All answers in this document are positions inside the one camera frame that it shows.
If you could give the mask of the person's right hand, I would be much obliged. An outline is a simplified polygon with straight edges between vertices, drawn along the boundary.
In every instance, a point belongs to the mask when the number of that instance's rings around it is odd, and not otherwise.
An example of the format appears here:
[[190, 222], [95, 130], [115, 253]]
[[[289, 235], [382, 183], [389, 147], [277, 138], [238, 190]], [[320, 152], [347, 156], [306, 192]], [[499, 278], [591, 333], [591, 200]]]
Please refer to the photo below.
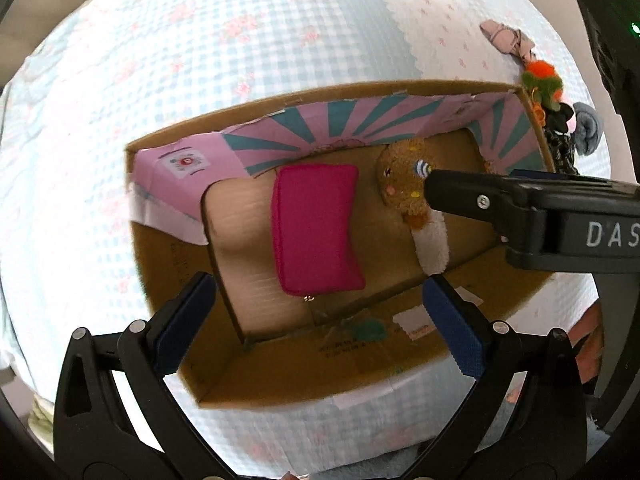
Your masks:
[[570, 342], [574, 347], [580, 344], [576, 362], [580, 381], [585, 384], [599, 374], [601, 366], [604, 335], [602, 309], [599, 301], [587, 309], [580, 320], [570, 329], [568, 336], [570, 336]]

